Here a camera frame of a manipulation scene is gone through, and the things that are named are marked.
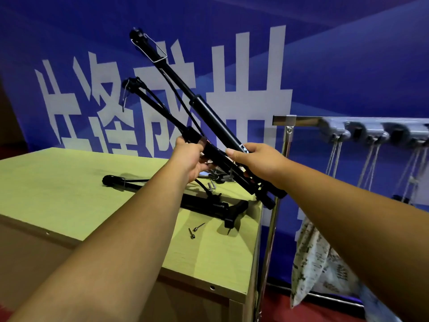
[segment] person's left arm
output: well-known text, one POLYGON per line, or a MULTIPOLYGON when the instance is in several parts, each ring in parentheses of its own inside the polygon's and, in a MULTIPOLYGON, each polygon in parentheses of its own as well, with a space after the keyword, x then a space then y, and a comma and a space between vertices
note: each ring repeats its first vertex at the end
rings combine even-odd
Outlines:
POLYGON ((209 167, 178 138, 170 160, 98 227, 10 319, 137 321, 164 261, 187 183, 209 167))

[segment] yellow tabletop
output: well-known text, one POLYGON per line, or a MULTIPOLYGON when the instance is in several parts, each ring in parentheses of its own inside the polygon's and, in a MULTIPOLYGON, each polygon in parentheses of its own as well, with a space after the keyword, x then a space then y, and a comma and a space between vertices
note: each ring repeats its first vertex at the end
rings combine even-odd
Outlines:
MULTIPOLYGON (((133 193, 103 186, 104 175, 150 178, 165 159, 49 148, 0 161, 0 215, 84 240, 133 193)), ((196 183, 186 193, 201 192, 196 183)), ((230 203, 255 201, 236 183, 218 184, 230 203)), ((180 209, 163 268, 240 294, 248 291, 262 205, 252 202, 237 228, 180 209), (206 222, 191 239, 188 228, 206 222)))

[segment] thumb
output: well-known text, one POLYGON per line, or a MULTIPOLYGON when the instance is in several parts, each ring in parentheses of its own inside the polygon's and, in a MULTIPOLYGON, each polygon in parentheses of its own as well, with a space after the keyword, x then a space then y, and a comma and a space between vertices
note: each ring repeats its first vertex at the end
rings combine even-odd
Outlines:
POLYGON ((227 156, 231 158, 233 161, 242 163, 244 165, 247 164, 247 161, 248 161, 247 156, 249 156, 249 154, 246 154, 244 152, 237 151, 234 149, 230 149, 230 148, 227 148, 225 152, 227 153, 227 156))

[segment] person's right arm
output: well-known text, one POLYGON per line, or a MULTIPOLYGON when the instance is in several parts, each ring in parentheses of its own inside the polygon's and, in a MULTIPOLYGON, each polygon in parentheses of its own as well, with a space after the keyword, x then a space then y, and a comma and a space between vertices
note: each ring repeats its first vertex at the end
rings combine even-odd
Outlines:
POLYGON ((228 156, 287 191, 374 294, 404 321, 429 318, 429 214, 247 143, 228 156))

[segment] person's left hand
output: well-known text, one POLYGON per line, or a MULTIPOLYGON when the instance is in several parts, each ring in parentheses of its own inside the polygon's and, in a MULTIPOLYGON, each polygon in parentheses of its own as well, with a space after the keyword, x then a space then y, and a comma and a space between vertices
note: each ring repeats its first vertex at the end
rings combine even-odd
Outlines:
POLYGON ((188 173, 188 183, 194 181, 202 171, 215 167, 213 164, 206 164, 207 159, 200 156, 205 145, 206 142, 202 140, 198 143, 186 143, 181 136, 176 139, 176 147, 169 161, 188 173))

